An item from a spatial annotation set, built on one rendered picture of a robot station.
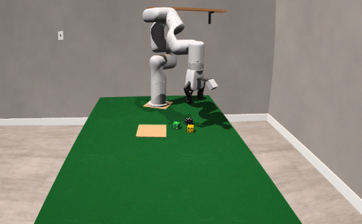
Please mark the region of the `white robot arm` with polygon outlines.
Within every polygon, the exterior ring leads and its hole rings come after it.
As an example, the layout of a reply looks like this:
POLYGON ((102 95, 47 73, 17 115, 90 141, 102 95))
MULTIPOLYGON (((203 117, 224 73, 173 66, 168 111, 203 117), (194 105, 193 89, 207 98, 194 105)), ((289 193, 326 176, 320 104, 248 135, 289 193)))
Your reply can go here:
POLYGON ((166 52, 166 54, 154 55, 150 58, 151 101, 148 102, 153 107, 164 107, 168 105, 168 102, 166 101, 166 74, 163 70, 176 66, 176 55, 187 54, 189 69, 204 69, 204 43, 195 40, 176 39, 175 35, 184 29, 184 24, 173 8, 146 9, 143 12, 143 20, 154 22, 150 29, 152 51, 166 52), (169 29, 167 40, 164 37, 165 25, 169 29))

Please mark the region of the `green die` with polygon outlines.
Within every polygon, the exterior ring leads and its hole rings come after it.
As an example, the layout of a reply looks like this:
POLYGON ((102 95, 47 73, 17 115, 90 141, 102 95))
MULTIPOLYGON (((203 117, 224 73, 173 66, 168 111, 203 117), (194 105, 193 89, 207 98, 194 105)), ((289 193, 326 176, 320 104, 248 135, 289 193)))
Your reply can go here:
POLYGON ((173 129, 179 129, 180 128, 180 122, 174 122, 173 123, 173 129))

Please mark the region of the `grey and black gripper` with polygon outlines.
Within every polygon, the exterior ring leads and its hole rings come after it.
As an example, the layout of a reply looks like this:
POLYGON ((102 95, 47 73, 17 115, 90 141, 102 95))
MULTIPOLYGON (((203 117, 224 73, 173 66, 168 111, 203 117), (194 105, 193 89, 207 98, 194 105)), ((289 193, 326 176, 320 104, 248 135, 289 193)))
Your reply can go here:
POLYGON ((204 78, 204 69, 192 70, 188 69, 186 73, 186 83, 184 92, 186 94, 186 102, 192 104, 193 102, 193 91, 198 91, 198 99, 203 100, 203 91, 205 88, 205 81, 197 80, 197 78, 204 78), (191 92, 189 92, 191 91, 191 92))

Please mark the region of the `yellow die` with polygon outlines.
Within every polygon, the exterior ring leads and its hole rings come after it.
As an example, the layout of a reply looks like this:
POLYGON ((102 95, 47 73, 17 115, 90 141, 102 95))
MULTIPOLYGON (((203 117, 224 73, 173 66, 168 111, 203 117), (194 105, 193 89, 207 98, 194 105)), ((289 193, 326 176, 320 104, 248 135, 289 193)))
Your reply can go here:
POLYGON ((188 125, 187 133, 193 133, 194 132, 194 125, 188 125))

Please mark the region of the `black die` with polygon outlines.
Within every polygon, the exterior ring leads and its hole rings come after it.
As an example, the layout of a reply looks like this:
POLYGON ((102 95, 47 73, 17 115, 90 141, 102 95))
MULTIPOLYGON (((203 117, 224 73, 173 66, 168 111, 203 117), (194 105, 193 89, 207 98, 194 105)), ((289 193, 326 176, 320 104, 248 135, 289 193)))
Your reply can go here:
POLYGON ((193 124, 193 120, 191 118, 185 118, 185 124, 186 125, 192 125, 193 124))

